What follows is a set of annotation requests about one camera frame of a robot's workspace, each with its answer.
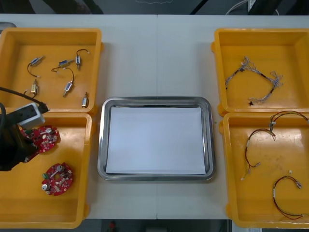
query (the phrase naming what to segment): table surface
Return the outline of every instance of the table surface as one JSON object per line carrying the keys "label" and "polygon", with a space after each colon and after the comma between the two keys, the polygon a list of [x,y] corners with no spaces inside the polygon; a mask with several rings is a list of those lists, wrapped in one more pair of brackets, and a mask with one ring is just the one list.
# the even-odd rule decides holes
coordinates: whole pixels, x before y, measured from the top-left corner
{"label": "table surface", "polygon": [[1,14],[18,27],[99,28],[97,104],[108,97],[200,96],[212,106],[216,174],[210,181],[109,182],[97,172],[98,133],[89,166],[88,218],[224,219],[223,141],[211,42],[217,28],[308,28],[307,16]]}

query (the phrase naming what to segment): stainless steel tray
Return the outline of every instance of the stainless steel tray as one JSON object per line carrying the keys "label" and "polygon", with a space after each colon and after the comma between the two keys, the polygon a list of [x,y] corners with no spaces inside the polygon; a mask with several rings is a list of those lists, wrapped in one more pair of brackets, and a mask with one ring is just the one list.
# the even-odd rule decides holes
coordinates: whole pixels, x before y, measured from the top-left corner
{"label": "stainless steel tray", "polygon": [[[112,107],[200,108],[203,131],[205,174],[117,174],[106,173]],[[102,107],[99,134],[98,173],[106,180],[208,180],[215,171],[211,106],[201,97],[109,98]]]}

